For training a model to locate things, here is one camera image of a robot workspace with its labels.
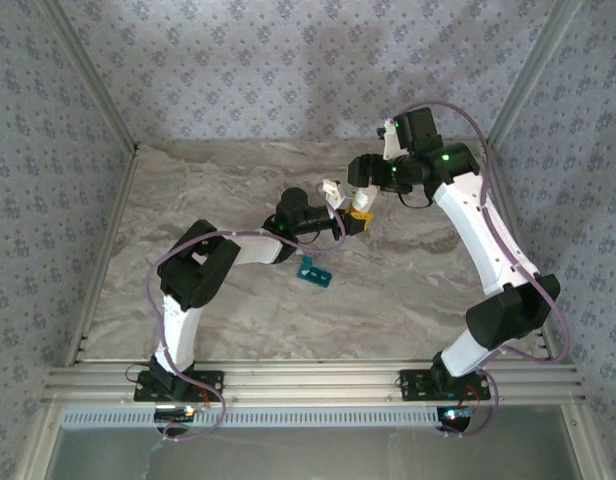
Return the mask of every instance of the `glass panel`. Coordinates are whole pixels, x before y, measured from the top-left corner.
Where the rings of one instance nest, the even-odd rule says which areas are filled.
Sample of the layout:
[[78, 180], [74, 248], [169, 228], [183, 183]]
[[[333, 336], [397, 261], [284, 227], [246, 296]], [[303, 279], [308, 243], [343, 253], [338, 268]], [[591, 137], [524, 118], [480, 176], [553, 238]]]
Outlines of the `glass panel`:
[[[483, 420], [487, 409], [481, 411]], [[234, 428], [163, 443], [151, 428], [64, 430], [47, 480], [581, 478], [559, 407], [502, 408], [483, 435], [430, 428]]]

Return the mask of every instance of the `wallpaper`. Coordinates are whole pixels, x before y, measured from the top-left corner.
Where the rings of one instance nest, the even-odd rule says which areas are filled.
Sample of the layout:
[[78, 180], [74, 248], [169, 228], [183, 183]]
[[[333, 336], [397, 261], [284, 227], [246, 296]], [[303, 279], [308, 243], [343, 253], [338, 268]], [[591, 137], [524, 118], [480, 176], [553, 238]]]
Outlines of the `wallpaper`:
[[616, 472], [616, 0], [577, 13], [500, 153]]
[[[425, 98], [488, 128], [539, 33], [537, 0], [72, 0], [133, 135], [360, 138]], [[439, 110], [446, 136], [472, 132]]]
[[35, 3], [0, 0], [0, 479], [64, 361], [126, 158]]

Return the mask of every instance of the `robotic arm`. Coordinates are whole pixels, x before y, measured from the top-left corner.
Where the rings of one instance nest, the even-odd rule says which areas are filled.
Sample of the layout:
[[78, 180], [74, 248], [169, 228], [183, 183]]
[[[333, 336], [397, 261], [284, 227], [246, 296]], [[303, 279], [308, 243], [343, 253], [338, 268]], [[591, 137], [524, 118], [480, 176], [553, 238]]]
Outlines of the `robotic arm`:
[[[289, 188], [281, 195], [275, 213], [259, 231], [298, 243], [297, 236], [331, 230], [335, 240], [341, 236], [340, 217], [346, 235], [363, 232], [370, 214], [340, 209], [345, 197], [341, 186], [324, 180], [322, 189], [330, 205], [313, 207], [300, 188]], [[217, 229], [206, 220], [195, 222], [173, 249]], [[176, 369], [194, 373], [194, 340], [203, 309], [217, 294], [228, 271], [248, 263], [274, 264], [288, 259], [295, 247], [269, 236], [223, 235], [196, 243], [172, 256], [157, 269], [164, 294], [164, 334], [168, 352]], [[158, 389], [174, 400], [183, 399], [190, 385], [179, 378], [166, 359], [162, 342], [151, 357], [150, 373]]]
[[481, 212], [479, 165], [466, 145], [444, 146], [429, 108], [387, 120], [378, 133], [385, 141], [383, 156], [354, 159], [348, 167], [348, 182], [401, 195], [423, 185], [426, 197], [444, 210], [459, 232], [488, 297], [468, 310], [467, 329], [433, 359], [434, 388], [441, 396], [460, 395], [480, 363], [501, 345], [540, 328], [548, 316], [549, 306], [518, 268], [530, 272], [552, 298], [559, 295], [560, 285], [554, 275], [539, 274], [487, 197], [485, 207], [517, 263], [513, 265], [504, 255]]

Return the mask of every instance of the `cable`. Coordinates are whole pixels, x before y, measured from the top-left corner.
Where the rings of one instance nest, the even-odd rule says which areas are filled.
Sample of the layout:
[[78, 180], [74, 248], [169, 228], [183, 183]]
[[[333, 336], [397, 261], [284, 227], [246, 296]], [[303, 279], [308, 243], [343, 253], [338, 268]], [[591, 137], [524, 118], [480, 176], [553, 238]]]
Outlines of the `cable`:
[[132, 378], [130, 378], [130, 377], [128, 376], [128, 371], [129, 371], [132, 367], [134, 367], [134, 366], [139, 366], [139, 367], [149, 367], [149, 366], [150, 366], [150, 364], [148, 364], [148, 363], [133, 362], [133, 363], [131, 363], [130, 365], [128, 365], [128, 367], [126, 368], [126, 371], [124, 372], [124, 377], [126, 377], [126, 380], [128, 380], [130, 383], [137, 384], [137, 383], [139, 383], [139, 382], [138, 382], [138, 380], [133, 380]]
[[475, 435], [479, 435], [481, 432], [486, 430], [490, 426], [490, 424], [492, 424], [495, 417], [497, 416], [497, 412], [499, 412], [499, 387], [497, 386], [497, 382], [488, 370], [478, 368], [476, 371], [477, 373], [484, 375], [488, 379], [488, 383], [490, 384], [490, 386], [492, 386], [493, 389], [495, 403], [492, 406], [490, 415], [488, 415], [488, 418], [484, 423], [479, 425], [476, 429], [471, 430], [470, 432], [460, 432], [459, 430], [456, 430], [450, 426], [444, 425], [442, 431], [446, 434], [446, 436], [448, 436], [449, 433], [454, 433], [459, 438], [474, 437]]
[[339, 247], [341, 247], [345, 240], [346, 240], [346, 227], [344, 226], [343, 220], [341, 219], [341, 217], [339, 216], [339, 214], [337, 213], [337, 210], [335, 208], [333, 208], [328, 202], [326, 202], [326, 207], [328, 208], [328, 210], [333, 214], [337, 225], [339, 227], [339, 230], [341, 232], [341, 237], [339, 238], [339, 240], [337, 241], [337, 243], [335, 243], [335, 245], [333, 245], [332, 247], [328, 247], [328, 248], [313, 248], [313, 247], [306, 247], [303, 245], [300, 245], [299, 243], [295, 243], [292, 242], [290, 240], [287, 240], [283, 237], [280, 237], [278, 235], [275, 235], [273, 233], [270, 233], [266, 230], [250, 230], [250, 231], [241, 231], [241, 232], [234, 232], [234, 231], [230, 231], [230, 230], [222, 230], [222, 231], [216, 231], [216, 232], [210, 232], [210, 233], [206, 233], [204, 235], [199, 235], [198, 237], [195, 237], [187, 242], [182, 243], [181, 245], [179, 245], [178, 247], [173, 248], [172, 250], [170, 250], [168, 253], [166, 253], [165, 255], [163, 255], [162, 257], [160, 257], [155, 263], [153, 263], [150, 268], [148, 269], [148, 272], [146, 273], [146, 278], [144, 280], [144, 289], [146, 291], [146, 296], [148, 297], [148, 303], [150, 303], [151, 308], [153, 309], [153, 311], [155, 312], [155, 316], [157, 317], [157, 328], [158, 328], [158, 333], [159, 333], [159, 341], [161, 342], [161, 350], [164, 353], [164, 358], [166, 359], [166, 363], [168, 364], [168, 366], [170, 367], [170, 370], [177, 375], [179, 378], [181, 378], [183, 381], [193, 385], [193, 386], [197, 386], [200, 388], [203, 388], [207, 391], [209, 391], [210, 393], [212, 393], [213, 395], [215, 395], [218, 399], [219, 402], [221, 403], [221, 413], [219, 414], [219, 417], [217, 419], [217, 421], [215, 422], [215, 424], [213, 426], [211, 426], [210, 428], [203, 430], [202, 432], [199, 432], [197, 434], [194, 435], [189, 435], [186, 437], [182, 437], [182, 436], [170, 436], [168, 435], [168, 430], [174, 427], [177, 428], [183, 428], [185, 430], [189, 430], [189, 427], [187, 427], [186, 425], [183, 424], [179, 424], [176, 422], [171, 422], [169, 423], [166, 427], [164, 427], [164, 430], [162, 432], [163, 435], [163, 439], [164, 440], [169, 440], [169, 441], [173, 441], [173, 442], [181, 442], [181, 441], [187, 441], [187, 440], [194, 440], [194, 439], [198, 439], [198, 438], [203, 438], [206, 437], [208, 435], [210, 435], [212, 432], [214, 432], [215, 430], [217, 430], [219, 428], [219, 426], [223, 423], [224, 419], [226, 418], [226, 410], [227, 410], [227, 405], [226, 405], [226, 399], [224, 398], [224, 396], [221, 394], [221, 392], [219, 390], [217, 390], [216, 388], [214, 388], [211, 385], [208, 385], [206, 383], [200, 382], [198, 380], [195, 380], [193, 378], [190, 378], [187, 375], [184, 375], [175, 365], [172, 356], [170, 355], [170, 352], [168, 351], [168, 344], [166, 342], [166, 326], [164, 323], [164, 316], [162, 315], [161, 311], [159, 310], [159, 307], [157, 307], [157, 304], [155, 303], [155, 300], [152, 298], [152, 293], [150, 292], [150, 280], [152, 279], [152, 276], [155, 274], [155, 272], [157, 271], [157, 269], [159, 268], [159, 266], [166, 262], [167, 260], [169, 260], [170, 258], [174, 257], [175, 255], [177, 255], [179, 252], [190, 248], [193, 245], [196, 245], [197, 243], [203, 242], [205, 240], [208, 240], [210, 238], [214, 238], [214, 237], [219, 237], [219, 236], [226, 236], [226, 237], [268, 237], [268, 238], [273, 238], [275, 240], [278, 240], [280, 242], [283, 242], [287, 245], [290, 245], [291, 247], [295, 247], [298, 248], [300, 250], [302, 250], [305, 253], [326, 253], [326, 252], [332, 252], [333, 250], [338, 249]]
[[479, 409], [479, 405], [481, 405], [481, 398], [479, 398], [479, 393], [477, 393], [477, 390], [475, 390], [472, 385], [467, 385], [466, 386], [466, 390], [464, 390], [464, 395], [463, 395], [463, 397], [461, 397], [461, 400], [459, 400], [459, 403], [457, 404], [455, 409], [461, 408], [461, 406], [466, 401], [466, 397], [468, 396], [468, 395], [466, 395], [466, 392], [472, 392], [472, 394], [475, 396], [475, 399], [477, 400], [477, 406], [472, 411], [472, 413], [475, 413]]
[[317, 240], [319, 238], [319, 235], [321, 235], [321, 231], [317, 232], [317, 235], [315, 235], [311, 241], [309, 242], [298, 242], [300, 245], [310, 245], [311, 243], [315, 243], [315, 240]]
[[414, 207], [412, 205], [408, 205], [405, 201], [404, 201], [404, 197], [401, 195], [401, 193], [398, 193], [397, 196], [399, 197], [399, 201], [401, 202], [401, 204], [404, 207], [408, 207], [408, 208], [412, 208], [413, 210], [423, 210], [424, 208], [429, 208], [432, 206], [432, 198], [428, 199], [428, 205], [421, 205], [421, 206], [417, 206]]
[[[504, 242], [503, 238], [501, 238], [499, 231], [497, 230], [497, 228], [495, 227], [492, 221], [490, 212], [488, 211], [488, 205], [486, 204], [486, 200], [487, 200], [488, 190], [490, 188], [491, 169], [492, 169], [492, 164], [494, 163], [495, 155], [492, 149], [490, 148], [490, 145], [488, 145], [488, 141], [486, 140], [485, 135], [479, 128], [479, 125], [477, 125], [477, 122], [475, 122], [475, 120], [464, 109], [450, 102], [446, 102], [445, 100], [431, 100], [431, 101], [413, 103], [412, 105], [408, 106], [405, 110], [403, 110], [401, 114], [410, 112], [416, 108], [423, 107], [426, 105], [441, 105], [441, 106], [448, 107], [454, 110], [455, 112], [459, 113], [462, 117], [464, 117], [468, 121], [468, 123], [470, 123], [473, 130], [477, 134], [477, 137], [479, 138], [479, 142], [481, 143], [481, 146], [484, 149], [484, 153], [486, 155], [486, 172], [484, 174], [481, 191], [479, 192], [479, 203], [481, 204], [481, 213], [484, 217], [484, 221], [486, 222], [486, 225], [488, 226], [488, 230], [490, 230], [490, 233], [495, 239], [495, 243], [501, 249], [501, 251], [506, 256], [506, 258], [513, 265], [516, 265], [517, 271], [521, 273], [521, 275], [528, 281], [528, 283], [530, 283], [533, 286], [535, 290], [537, 290], [537, 292], [539, 292], [539, 295], [541, 295], [542, 298], [546, 301], [546, 303], [550, 306], [550, 309], [553, 311], [553, 313], [555, 314], [555, 317], [557, 318], [557, 322], [559, 323], [559, 327], [563, 335], [563, 344], [564, 344], [563, 349], [559, 353], [559, 355], [557, 355], [555, 358], [544, 359], [544, 358], [533, 357], [532, 355], [529, 355], [526, 352], [523, 352], [515, 347], [510, 347], [510, 346], [503, 346], [499, 351], [503, 350], [506, 352], [513, 352], [523, 358], [526, 358], [528, 360], [532, 360], [534, 362], [541, 363], [544, 365], [555, 365], [555, 364], [561, 363], [568, 356], [568, 352], [570, 351], [570, 347], [571, 347], [570, 329], [568, 328], [568, 323], [566, 322], [566, 318], [564, 317], [564, 314], [559, 308], [559, 306], [557, 305], [557, 303], [553, 300], [550, 294], [539, 284], [539, 282], [535, 280], [535, 277], [533, 277], [525, 268], [518, 265], [517, 258], [510, 251], [510, 249], [506, 246], [506, 243]], [[487, 362], [492, 361], [495, 357], [497, 357], [498, 354], [499, 353], [496, 352], [495, 354], [491, 355], [485, 362], [482, 362], [481, 366], [484, 366]]]
[[208, 397], [208, 390], [206, 390], [205, 388], [200, 388], [200, 387], [192, 387], [195, 388], [197, 390], [201, 390], [201, 394], [204, 397], [204, 406], [206, 408], [210, 408], [210, 398]]

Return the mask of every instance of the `small blue object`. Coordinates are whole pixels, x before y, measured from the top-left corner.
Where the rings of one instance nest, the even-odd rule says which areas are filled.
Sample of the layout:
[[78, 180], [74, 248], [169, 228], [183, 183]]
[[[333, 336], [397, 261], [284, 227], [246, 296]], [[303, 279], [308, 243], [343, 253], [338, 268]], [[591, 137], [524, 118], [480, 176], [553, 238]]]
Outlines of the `small blue object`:
[[332, 273], [322, 270], [321, 268], [312, 266], [312, 258], [304, 255], [301, 259], [301, 266], [297, 270], [297, 276], [302, 280], [306, 280], [323, 288], [328, 288]]

